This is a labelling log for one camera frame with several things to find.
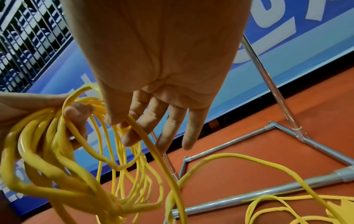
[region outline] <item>hand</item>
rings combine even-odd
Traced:
[[[150,133],[169,108],[156,143],[165,152],[189,109],[191,149],[230,70],[251,0],[62,0],[71,33],[100,85],[106,122],[128,114]],[[140,140],[129,130],[125,146]]]
[[[3,149],[6,135],[16,123],[40,109],[48,107],[61,108],[67,97],[67,94],[43,95],[0,92],[0,152]],[[85,125],[93,110],[92,106],[76,102],[64,110],[64,115],[75,124],[80,134],[86,139],[87,129]],[[74,149],[80,147],[75,140],[72,140],[72,144]]]

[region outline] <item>metal grate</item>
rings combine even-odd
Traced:
[[[12,0],[0,17],[0,91],[25,92],[72,40],[58,0]]]

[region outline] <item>blue banner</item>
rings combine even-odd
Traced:
[[[354,1],[253,0],[245,34],[275,83],[281,86],[354,49]],[[90,82],[95,82],[92,71],[73,41],[28,92],[61,94]],[[226,81],[211,106],[207,121],[268,91],[240,46]],[[95,96],[95,93],[91,91],[87,95]],[[166,119],[167,115],[156,127],[157,135],[161,133]],[[178,136],[184,133],[186,122],[185,119]],[[87,127],[88,142],[98,150],[96,134],[91,124]],[[106,147],[105,155],[109,156]],[[95,174],[98,162],[85,150],[77,150],[75,157],[81,166]],[[103,170],[107,172],[109,168],[105,166]],[[28,181],[23,163],[18,162],[16,174]],[[0,187],[5,188],[4,192],[20,215],[46,202],[45,199],[15,194],[4,185]]]

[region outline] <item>red floor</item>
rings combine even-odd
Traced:
[[[328,147],[354,158],[354,68],[320,83],[289,99],[287,103],[296,115],[310,138]],[[224,128],[197,142],[190,151],[182,149],[169,154],[172,163],[179,170],[184,156],[192,156],[212,147],[245,135],[268,124],[273,120],[288,126],[277,105],[269,107],[240,122]],[[295,138],[278,130],[272,130],[234,146],[222,152],[233,152],[254,156],[270,162],[279,163],[297,172],[303,178],[331,173],[333,170],[345,167],[343,164],[327,157],[315,149],[302,144]],[[155,162],[150,163],[160,174]],[[266,187],[292,182],[287,174],[268,167],[239,159],[220,159],[212,161],[203,167],[182,190],[185,206],[205,203]],[[111,182],[104,184],[109,189]],[[165,195],[169,188],[164,183]],[[319,194],[354,196],[354,183],[340,184],[316,190]],[[153,191],[152,200],[157,198],[157,189]],[[260,206],[275,207],[277,203],[265,203]],[[301,216],[323,215],[325,210],[316,202],[293,201],[290,205]],[[247,205],[206,213],[189,218],[192,224],[235,224],[243,223]],[[96,219],[92,215],[70,210],[78,223],[93,224]],[[144,213],[140,223],[162,223],[164,207]],[[293,217],[286,212],[262,215],[256,223],[283,224],[289,223]],[[26,224],[57,224],[62,221],[53,209],[28,219]]]

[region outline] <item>yellow rope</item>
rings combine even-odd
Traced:
[[[146,157],[142,153],[140,143],[131,147],[134,159],[127,162],[125,147],[122,145],[120,140],[120,135],[123,135],[126,130],[112,127],[120,165],[115,162],[111,141],[108,136],[108,130],[106,124],[103,122],[105,115],[103,100],[95,97],[83,97],[78,99],[80,95],[90,89],[93,89],[98,95],[101,96],[98,85],[93,83],[84,85],[66,99],[62,108],[46,108],[34,112],[18,122],[10,130],[5,139],[0,164],[2,180],[13,191],[35,197],[48,198],[58,215],[67,224],[75,224],[76,222],[65,210],[64,205],[90,214],[95,214],[97,222],[102,224],[124,223],[127,216],[130,214],[135,214],[133,223],[137,223],[141,212],[152,211],[162,206],[162,179],[147,163]],[[93,123],[94,129],[98,136],[99,153],[97,153],[87,143],[87,141],[80,135],[74,124],[70,120],[66,119],[62,113],[63,110],[67,106],[70,106],[74,101],[89,104],[95,107],[94,114],[89,119]],[[98,128],[97,121],[103,127],[110,158],[103,156],[102,136]],[[240,158],[280,169],[292,176],[310,194],[308,196],[297,197],[276,197],[273,195],[264,195],[257,199],[250,200],[252,203],[247,210],[245,220],[246,224],[252,224],[259,215],[273,211],[287,211],[292,213],[296,220],[294,220],[291,224],[305,224],[308,220],[333,222],[333,218],[318,216],[300,217],[285,202],[286,200],[302,200],[312,198],[326,208],[330,214],[333,215],[336,221],[339,221],[341,224],[349,224],[341,216],[342,213],[339,214],[340,212],[326,203],[324,199],[353,201],[354,198],[319,196],[300,178],[299,175],[290,169],[279,164],[263,161],[250,156],[230,153],[209,156],[196,164],[176,183],[168,168],[163,163],[161,154],[156,149],[155,145],[150,141],[144,130],[132,117],[128,117],[126,121],[130,127],[139,134],[142,141],[144,141],[151,152],[151,155],[162,170],[169,186],[171,187],[171,191],[166,199],[166,218],[167,223],[169,224],[175,222],[175,219],[171,213],[171,210],[175,204],[179,210],[180,222],[182,224],[188,223],[183,200],[181,198],[180,188],[183,187],[183,185],[201,166],[205,165],[209,161],[219,158]],[[99,160],[96,178],[94,178],[87,170],[75,162],[73,146],[69,141],[70,133],[92,157]],[[38,156],[37,148],[41,139],[44,141],[42,156]],[[25,162],[26,174],[32,182],[30,184],[23,183],[14,175],[14,163],[17,152]],[[115,172],[112,172],[111,192],[105,191],[100,185],[103,163],[107,163],[110,168],[115,171],[119,171],[118,184],[116,183]],[[136,164],[137,167],[135,177],[133,177],[126,170],[133,164]],[[153,181],[148,173],[154,176],[159,186],[159,197],[156,202],[150,202]],[[133,187],[128,195],[126,195],[124,190],[125,177],[133,183]],[[54,188],[52,184],[53,182],[58,185],[59,189]],[[253,215],[258,202],[263,200],[278,200],[283,203],[285,207],[264,209]]]

